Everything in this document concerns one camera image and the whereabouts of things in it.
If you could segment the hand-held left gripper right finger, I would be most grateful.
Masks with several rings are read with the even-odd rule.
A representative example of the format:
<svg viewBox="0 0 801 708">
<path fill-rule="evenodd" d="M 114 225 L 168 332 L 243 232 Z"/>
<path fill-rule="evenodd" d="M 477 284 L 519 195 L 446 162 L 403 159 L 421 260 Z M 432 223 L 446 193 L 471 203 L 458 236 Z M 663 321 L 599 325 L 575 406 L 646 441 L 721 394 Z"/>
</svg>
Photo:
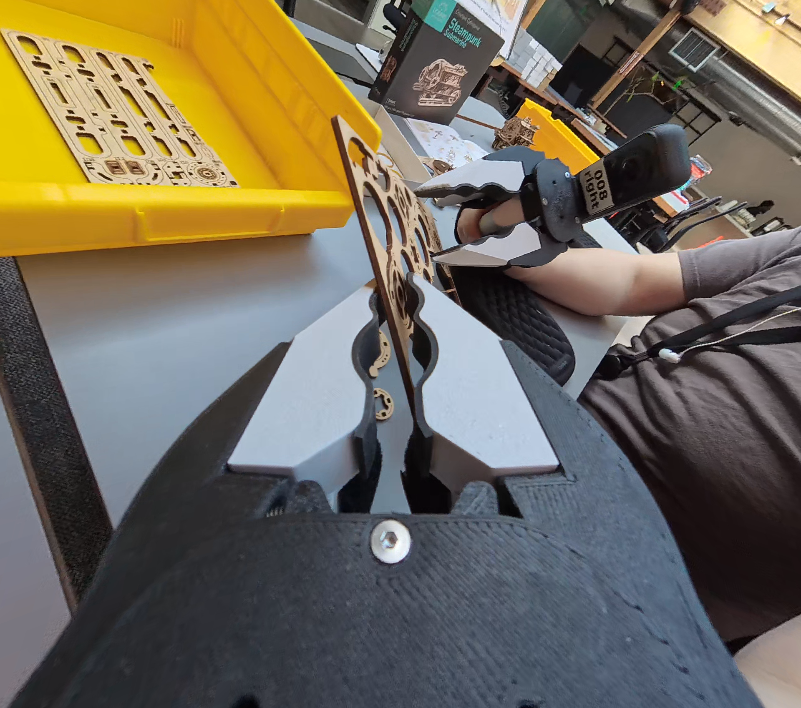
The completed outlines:
<svg viewBox="0 0 801 708">
<path fill-rule="evenodd" d="M 451 505 L 467 484 L 556 473 L 560 462 L 521 376 L 542 370 L 445 293 L 407 275 L 413 318 L 410 505 Z"/>
</svg>

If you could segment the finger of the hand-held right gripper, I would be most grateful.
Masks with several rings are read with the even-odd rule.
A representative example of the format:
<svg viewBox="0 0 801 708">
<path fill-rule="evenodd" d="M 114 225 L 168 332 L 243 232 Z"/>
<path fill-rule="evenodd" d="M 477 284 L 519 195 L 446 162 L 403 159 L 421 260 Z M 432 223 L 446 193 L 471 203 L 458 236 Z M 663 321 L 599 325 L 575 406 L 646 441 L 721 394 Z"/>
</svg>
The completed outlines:
<svg viewBox="0 0 801 708">
<path fill-rule="evenodd" d="M 544 264 L 542 240 L 535 228 L 519 223 L 507 233 L 484 236 L 432 255 L 433 262 L 478 269 L 534 268 Z"/>
<path fill-rule="evenodd" d="M 525 176 L 521 161 L 484 158 L 435 176 L 415 186 L 413 192 L 441 207 L 481 200 L 496 203 L 518 194 Z"/>
</svg>

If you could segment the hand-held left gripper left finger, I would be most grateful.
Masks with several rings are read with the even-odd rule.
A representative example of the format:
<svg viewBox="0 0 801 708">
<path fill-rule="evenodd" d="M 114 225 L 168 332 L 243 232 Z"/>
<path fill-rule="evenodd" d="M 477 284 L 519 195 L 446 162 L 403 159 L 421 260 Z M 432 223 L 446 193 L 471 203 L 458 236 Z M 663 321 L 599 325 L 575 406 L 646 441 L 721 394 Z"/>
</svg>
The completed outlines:
<svg viewBox="0 0 801 708">
<path fill-rule="evenodd" d="M 315 482 L 336 511 L 369 511 L 382 465 L 370 370 L 381 352 L 375 283 L 284 346 L 227 467 Z"/>
</svg>

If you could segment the wooden laser-cut parts sheet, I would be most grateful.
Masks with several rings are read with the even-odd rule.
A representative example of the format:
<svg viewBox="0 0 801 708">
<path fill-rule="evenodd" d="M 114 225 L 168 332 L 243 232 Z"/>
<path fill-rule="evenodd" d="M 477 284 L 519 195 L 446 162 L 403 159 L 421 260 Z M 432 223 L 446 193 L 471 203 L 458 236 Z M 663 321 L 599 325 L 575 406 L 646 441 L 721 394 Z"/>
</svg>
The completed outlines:
<svg viewBox="0 0 801 708">
<path fill-rule="evenodd" d="M 332 127 L 413 413 L 414 433 L 430 440 L 432 432 L 426 423 L 423 398 L 416 394 L 410 364 L 416 294 L 408 287 L 407 275 L 421 276 L 440 302 L 454 309 L 461 319 L 471 317 L 453 301 L 454 291 L 441 292 L 435 286 L 429 244 L 439 241 L 439 236 L 428 208 L 400 177 L 385 168 L 343 117 L 334 116 Z"/>
</svg>

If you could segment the assembled wooden model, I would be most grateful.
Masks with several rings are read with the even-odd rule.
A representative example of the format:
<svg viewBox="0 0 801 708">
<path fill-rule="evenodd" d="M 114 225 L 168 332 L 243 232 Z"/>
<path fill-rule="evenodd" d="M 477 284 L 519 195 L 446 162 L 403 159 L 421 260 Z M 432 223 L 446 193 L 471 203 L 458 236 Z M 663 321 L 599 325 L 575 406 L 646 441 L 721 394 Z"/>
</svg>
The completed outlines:
<svg viewBox="0 0 801 708">
<path fill-rule="evenodd" d="M 492 149 L 501 151 L 513 146 L 532 148 L 539 129 L 539 125 L 532 123 L 527 116 L 523 118 L 512 116 L 502 127 L 495 129 Z"/>
</svg>

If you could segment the dark model kit box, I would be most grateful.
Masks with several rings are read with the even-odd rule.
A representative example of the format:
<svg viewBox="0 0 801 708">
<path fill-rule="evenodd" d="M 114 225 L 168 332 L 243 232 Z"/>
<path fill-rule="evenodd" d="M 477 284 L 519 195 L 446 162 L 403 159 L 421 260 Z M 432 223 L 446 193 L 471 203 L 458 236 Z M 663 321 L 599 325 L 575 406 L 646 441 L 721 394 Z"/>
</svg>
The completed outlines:
<svg viewBox="0 0 801 708">
<path fill-rule="evenodd" d="M 503 39 L 457 0 L 414 0 L 368 93 L 387 113 L 449 125 Z"/>
</svg>

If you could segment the pale wooden parts sheet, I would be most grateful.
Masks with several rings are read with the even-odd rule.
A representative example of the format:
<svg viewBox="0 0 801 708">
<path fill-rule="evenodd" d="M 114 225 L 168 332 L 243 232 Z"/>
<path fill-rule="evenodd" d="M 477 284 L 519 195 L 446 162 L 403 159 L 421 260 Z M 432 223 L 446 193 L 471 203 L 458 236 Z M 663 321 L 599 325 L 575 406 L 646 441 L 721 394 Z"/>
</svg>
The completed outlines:
<svg viewBox="0 0 801 708">
<path fill-rule="evenodd" d="M 239 187 L 158 85 L 149 60 L 34 33 L 2 34 L 89 182 Z"/>
</svg>

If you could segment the person's right hand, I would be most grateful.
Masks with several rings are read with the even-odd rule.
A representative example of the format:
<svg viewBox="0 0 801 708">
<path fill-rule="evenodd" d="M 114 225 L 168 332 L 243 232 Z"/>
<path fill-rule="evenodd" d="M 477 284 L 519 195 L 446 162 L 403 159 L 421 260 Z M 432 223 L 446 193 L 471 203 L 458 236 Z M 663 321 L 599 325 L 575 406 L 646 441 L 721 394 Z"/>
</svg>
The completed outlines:
<svg viewBox="0 0 801 708">
<path fill-rule="evenodd" d="M 522 199 L 514 196 L 486 209 L 466 208 L 457 222 L 456 232 L 460 244 L 466 244 L 484 236 L 507 233 L 519 223 L 527 223 L 525 219 Z"/>
</svg>

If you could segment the instruction booklet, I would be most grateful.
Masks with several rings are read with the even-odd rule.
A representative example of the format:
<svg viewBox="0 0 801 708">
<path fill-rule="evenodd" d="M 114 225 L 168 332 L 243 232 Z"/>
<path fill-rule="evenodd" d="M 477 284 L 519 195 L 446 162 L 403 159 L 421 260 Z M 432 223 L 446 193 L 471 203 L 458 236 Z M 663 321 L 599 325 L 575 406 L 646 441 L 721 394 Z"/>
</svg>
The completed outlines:
<svg viewBox="0 0 801 708">
<path fill-rule="evenodd" d="M 416 119 L 406 119 L 418 143 L 429 158 L 459 168 L 478 161 L 488 154 L 475 142 L 462 139 L 453 128 Z"/>
</svg>

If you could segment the black mesh wrist rest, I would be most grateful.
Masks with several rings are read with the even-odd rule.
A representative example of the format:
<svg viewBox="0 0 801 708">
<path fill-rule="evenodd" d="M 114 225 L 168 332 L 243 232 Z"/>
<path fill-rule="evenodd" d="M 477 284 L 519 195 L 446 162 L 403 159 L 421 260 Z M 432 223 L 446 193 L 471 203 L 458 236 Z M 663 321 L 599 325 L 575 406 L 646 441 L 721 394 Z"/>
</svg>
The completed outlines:
<svg viewBox="0 0 801 708">
<path fill-rule="evenodd" d="M 515 343 L 556 383 L 575 370 L 574 349 L 561 326 L 525 284 L 499 269 L 435 265 L 448 276 L 461 307 L 499 336 Z"/>
</svg>

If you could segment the white cardboard box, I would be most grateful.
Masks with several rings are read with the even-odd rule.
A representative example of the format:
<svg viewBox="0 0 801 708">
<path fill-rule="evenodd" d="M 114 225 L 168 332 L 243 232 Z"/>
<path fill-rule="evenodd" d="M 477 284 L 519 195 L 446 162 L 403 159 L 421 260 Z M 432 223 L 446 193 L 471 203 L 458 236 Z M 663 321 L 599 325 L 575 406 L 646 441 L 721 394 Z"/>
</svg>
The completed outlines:
<svg viewBox="0 0 801 708">
<path fill-rule="evenodd" d="M 411 183 L 424 183 L 432 178 L 430 169 L 421 159 L 422 153 L 412 145 L 414 141 L 406 119 L 387 113 L 378 104 L 369 104 L 373 119 L 382 132 L 379 152 L 392 161 L 394 170 Z"/>
</svg>

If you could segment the small wooden horseshoe piece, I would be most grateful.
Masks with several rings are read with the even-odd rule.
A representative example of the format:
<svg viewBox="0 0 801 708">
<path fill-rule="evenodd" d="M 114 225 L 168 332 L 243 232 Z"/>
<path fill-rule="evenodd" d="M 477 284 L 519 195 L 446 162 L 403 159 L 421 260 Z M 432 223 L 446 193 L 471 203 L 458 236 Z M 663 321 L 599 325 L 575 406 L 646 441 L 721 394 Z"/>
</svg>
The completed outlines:
<svg viewBox="0 0 801 708">
<path fill-rule="evenodd" d="M 378 377 L 380 370 L 386 366 L 392 355 L 392 345 L 383 330 L 379 330 L 379 354 L 374 363 L 368 369 L 368 375 L 375 379 Z"/>
</svg>

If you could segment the stack of white boxes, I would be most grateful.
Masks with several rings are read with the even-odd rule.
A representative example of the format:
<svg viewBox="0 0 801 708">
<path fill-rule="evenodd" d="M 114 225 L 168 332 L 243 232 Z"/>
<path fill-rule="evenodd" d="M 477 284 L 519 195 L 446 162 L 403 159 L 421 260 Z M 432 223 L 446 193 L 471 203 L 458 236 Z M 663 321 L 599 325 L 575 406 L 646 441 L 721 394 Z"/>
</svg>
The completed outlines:
<svg viewBox="0 0 801 708">
<path fill-rule="evenodd" d="M 517 32 L 506 64 L 520 81 L 539 90 L 548 88 L 562 69 L 562 63 L 524 29 Z"/>
</svg>

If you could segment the person's grey shirt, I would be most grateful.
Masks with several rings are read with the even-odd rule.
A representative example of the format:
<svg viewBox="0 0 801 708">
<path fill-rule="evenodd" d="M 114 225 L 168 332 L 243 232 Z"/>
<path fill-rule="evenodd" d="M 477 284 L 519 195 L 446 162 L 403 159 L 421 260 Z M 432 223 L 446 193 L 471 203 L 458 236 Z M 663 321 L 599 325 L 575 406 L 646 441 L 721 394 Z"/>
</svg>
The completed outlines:
<svg viewBox="0 0 801 708">
<path fill-rule="evenodd" d="M 724 640 L 799 615 L 798 342 L 640 362 L 580 402 L 648 485 Z"/>
</svg>

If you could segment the wall air vent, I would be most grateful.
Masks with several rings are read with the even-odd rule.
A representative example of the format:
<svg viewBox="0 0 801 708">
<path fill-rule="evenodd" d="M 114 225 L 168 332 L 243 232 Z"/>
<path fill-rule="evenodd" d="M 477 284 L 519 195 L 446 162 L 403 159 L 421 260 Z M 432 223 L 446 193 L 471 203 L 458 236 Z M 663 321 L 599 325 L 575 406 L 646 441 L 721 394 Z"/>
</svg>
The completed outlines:
<svg viewBox="0 0 801 708">
<path fill-rule="evenodd" d="M 691 73 L 697 73 L 721 50 L 721 46 L 695 28 L 688 29 L 669 49 L 669 56 Z"/>
</svg>

